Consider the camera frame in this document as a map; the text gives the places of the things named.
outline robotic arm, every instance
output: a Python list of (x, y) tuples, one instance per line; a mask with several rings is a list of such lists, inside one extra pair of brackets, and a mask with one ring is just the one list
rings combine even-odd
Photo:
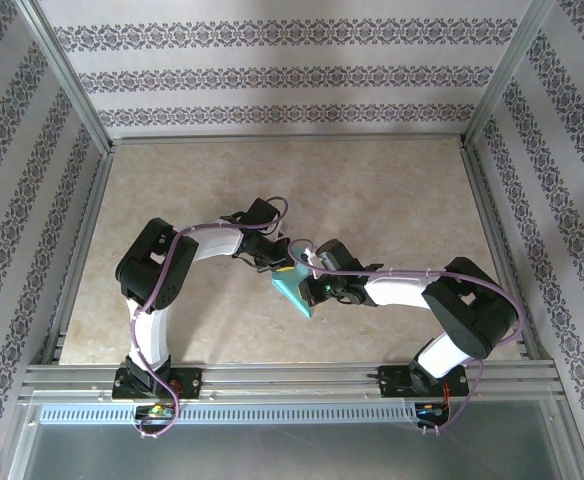
[[(281, 218), (281, 213), (274, 206), (257, 199), (247, 212), (221, 217), (218, 223), (261, 225), (275, 222), (277, 218)], [(170, 368), (167, 309), (179, 294), (192, 262), (216, 255), (247, 260), (247, 255), (258, 272), (292, 273), (300, 265), (290, 256), (290, 239), (283, 236), (278, 225), (271, 232), (220, 226), (194, 230), (178, 240), (156, 300), (136, 319), (134, 329), (139, 348), (133, 346), (126, 357), (128, 372), (148, 394), (159, 396), (162, 387), (150, 375), (139, 353), (142, 352), (155, 374), (167, 380)], [(119, 263), (116, 279), (127, 298), (131, 316), (136, 315), (138, 306), (150, 297), (163, 268), (163, 257), (176, 235), (172, 225), (159, 218), (153, 219)], [(428, 342), (409, 366), (413, 389), (422, 395), (427, 395), (455, 366), (470, 358), (486, 358), (517, 319), (509, 301), (489, 288), (437, 275), (425, 279), (400, 278), (387, 273), (377, 275), (374, 272), (383, 265), (364, 268), (338, 240), (330, 240), (316, 252), (302, 255), (302, 260), (318, 261), (324, 270), (335, 272), (305, 276), (292, 289), (294, 291), (284, 292), (288, 298), (294, 296), (310, 309), (335, 299), (367, 307), (397, 304), (432, 310), (445, 333)], [(466, 258), (456, 258), (445, 270), (496, 285)], [(338, 274), (346, 271), (362, 272), (362, 275)]]

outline wall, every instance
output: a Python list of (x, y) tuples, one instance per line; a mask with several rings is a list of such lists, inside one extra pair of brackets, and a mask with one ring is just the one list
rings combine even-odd
[(584, 1), (553, 6), (475, 147), (584, 440)]
[(54, 317), (100, 155), (9, 0), (0, 0), (0, 450)]
[(530, 0), (42, 0), (112, 138), (462, 133)]

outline patterned wallpaper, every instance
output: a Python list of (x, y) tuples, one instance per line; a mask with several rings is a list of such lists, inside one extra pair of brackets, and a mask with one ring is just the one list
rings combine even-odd
[(554, 5), (476, 153), (584, 440), (584, 1)]
[(112, 138), (462, 133), (530, 0), (42, 0)]
[(39, 46), (0, 0), (0, 451), (49, 333), (99, 152)]

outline floor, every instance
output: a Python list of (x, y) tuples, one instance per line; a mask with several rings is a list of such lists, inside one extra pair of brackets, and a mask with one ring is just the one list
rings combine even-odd
[[(462, 255), (494, 276), (454, 139), (120, 146), (60, 362), (124, 359), (129, 316), (114, 269), (148, 220), (213, 221), (273, 195), (290, 202), (292, 238), (338, 238), (364, 265), (437, 269)], [(217, 257), (190, 269), (168, 345), (173, 361), (407, 360), (441, 331), (413, 307), (326, 302), (307, 319), (269, 274)], [(490, 358), (519, 358), (518, 348)]]

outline cyan object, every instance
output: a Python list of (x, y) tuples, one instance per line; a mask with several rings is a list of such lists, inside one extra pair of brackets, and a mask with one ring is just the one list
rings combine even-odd
[[(303, 250), (299, 250), (295, 253), (300, 255), (302, 252)], [(285, 295), (306, 317), (311, 318), (313, 309), (308, 305), (308, 302), (301, 298), (301, 292), (299, 291), (299, 283), (309, 274), (310, 271), (306, 267), (297, 263), (294, 269), (285, 272), (272, 272), (272, 285)]]

